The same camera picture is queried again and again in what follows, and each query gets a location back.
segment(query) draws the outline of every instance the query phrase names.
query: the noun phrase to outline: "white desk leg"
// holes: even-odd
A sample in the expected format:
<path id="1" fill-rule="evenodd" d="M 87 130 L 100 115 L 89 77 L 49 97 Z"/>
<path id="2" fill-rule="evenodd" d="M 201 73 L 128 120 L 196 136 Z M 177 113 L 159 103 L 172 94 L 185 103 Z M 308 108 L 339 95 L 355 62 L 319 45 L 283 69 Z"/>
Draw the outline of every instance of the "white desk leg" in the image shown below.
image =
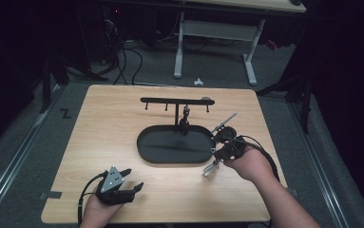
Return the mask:
<path id="1" fill-rule="evenodd" d="M 184 32 L 184 12 L 181 12 L 181 21 L 179 24 L 179 45 L 178 52 L 176 53 L 176 63 L 175 63 L 175 78 L 181 78 L 182 76 L 182 37 Z"/>
<path id="2" fill-rule="evenodd" d="M 251 86 L 255 86 L 257 84 L 256 75 L 255 75 L 255 72 L 254 72 L 253 66 L 252 66 L 252 58 L 253 58 L 253 54 L 255 53 L 256 46 L 259 42 L 259 37 L 261 35 L 262 28 L 264 27 L 264 23 L 265 23 L 264 19 L 260 20 L 259 26 L 257 27 L 256 32 L 255 32 L 252 46 L 250 47 L 249 53 L 243 55 L 244 64 L 246 66 L 247 77 L 249 78 L 249 84 Z"/>

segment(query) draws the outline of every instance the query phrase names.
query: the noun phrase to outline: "gray carpet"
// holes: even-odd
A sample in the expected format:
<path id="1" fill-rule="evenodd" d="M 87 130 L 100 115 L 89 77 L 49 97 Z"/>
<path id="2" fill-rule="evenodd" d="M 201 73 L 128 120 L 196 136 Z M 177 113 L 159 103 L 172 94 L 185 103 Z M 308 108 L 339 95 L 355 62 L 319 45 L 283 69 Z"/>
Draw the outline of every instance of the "gray carpet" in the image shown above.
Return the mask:
<path id="1" fill-rule="evenodd" d="M 187 45 L 190 45 L 188 48 L 199 48 L 201 44 Z M 140 45 L 134 50 L 143 56 L 144 61 L 135 81 L 145 84 L 194 86 L 194 81 L 200 78 L 205 87 L 259 90 L 278 81 L 295 49 L 295 47 L 284 47 L 272 51 L 268 47 L 258 47 L 253 65 L 259 83 L 253 87 L 247 83 L 239 53 L 244 45 L 246 44 L 240 43 L 224 47 L 207 44 L 200 51 L 186 50 L 183 76 L 180 79 L 173 78 L 174 46 L 157 46 L 153 49 Z M 127 46 L 135 47 L 136 43 L 127 43 Z M 131 76 L 140 64 L 140 57 L 132 51 L 126 51 L 125 56 L 127 64 L 124 76 L 130 84 Z M 95 65 L 94 69 L 102 67 L 104 66 Z M 118 69 L 107 74 L 109 81 L 105 84 L 112 84 L 118 74 Z M 0 227 L 76 227 L 75 224 L 44 224 L 40 216 L 46 200 L 41 199 L 41 195 L 49 191 L 53 183 L 87 88 L 98 83 L 85 78 L 71 77 L 69 85 L 63 88 L 63 93 L 53 104 L 30 147 L 29 155 L 0 203 Z M 35 95 L 33 103 L 18 115 L 0 140 L 0 177 L 39 116 L 38 111 L 42 106 L 40 87 L 35 90 Z M 284 175 L 294 196 L 322 227 L 335 227 L 328 204 L 316 181 L 300 128 L 296 125 L 297 120 L 293 117 L 289 105 L 278 93 L 260 97 L 259 101 Z M 63 118 L 62 109 L 68 110 L 67 115 L 70 118 Z M 332 143 L 314 100 L 309 121 L 309 137 L 335 189 L 349 227 L 364 227 L 363 199 Z"/>

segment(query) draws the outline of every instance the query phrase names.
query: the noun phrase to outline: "person's right hand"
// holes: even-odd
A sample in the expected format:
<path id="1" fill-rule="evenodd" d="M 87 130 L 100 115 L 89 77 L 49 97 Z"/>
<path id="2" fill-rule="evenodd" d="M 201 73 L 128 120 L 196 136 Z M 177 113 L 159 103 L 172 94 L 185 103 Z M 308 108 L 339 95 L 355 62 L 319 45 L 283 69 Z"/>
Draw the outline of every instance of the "person's right hand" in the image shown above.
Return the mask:
<path id="1" fill-rule="evenodd" d="M 236 160 L 228 160 L 223 163 L 235 169 L 238 174 L 248 181 L 256 182 L 259 179 L 274 178 L 270 162 L 254 147 L 246 145 L 243 156 Z"/>

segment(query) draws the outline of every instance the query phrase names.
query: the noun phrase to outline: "forearm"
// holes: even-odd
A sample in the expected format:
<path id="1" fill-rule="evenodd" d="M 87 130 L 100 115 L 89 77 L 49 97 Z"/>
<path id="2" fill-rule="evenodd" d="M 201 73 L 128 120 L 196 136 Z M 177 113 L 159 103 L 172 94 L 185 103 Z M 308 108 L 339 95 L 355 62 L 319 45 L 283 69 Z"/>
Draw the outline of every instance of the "forearm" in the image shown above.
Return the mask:
<path id="1" fill-rule="evenodd" d="M 263 179 L 255 183 L 271 220 L 277 228 L 319 227 L 316 221 L 276 179 Z"/>

